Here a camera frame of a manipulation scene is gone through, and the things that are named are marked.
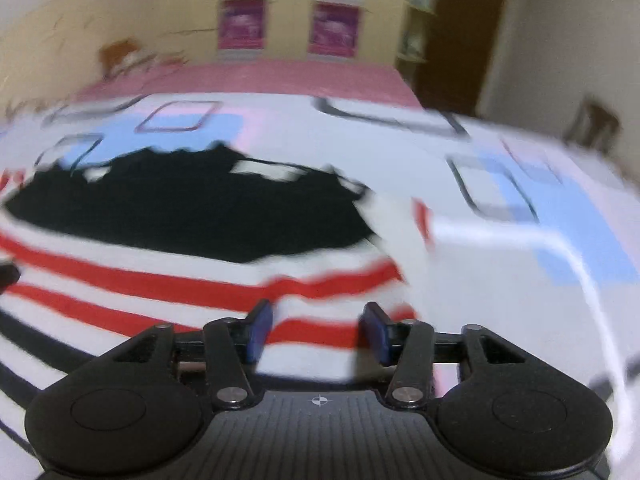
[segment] brown door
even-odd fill
[[[437,0],[416,74],[422,106],[474,115],[503,0]]]

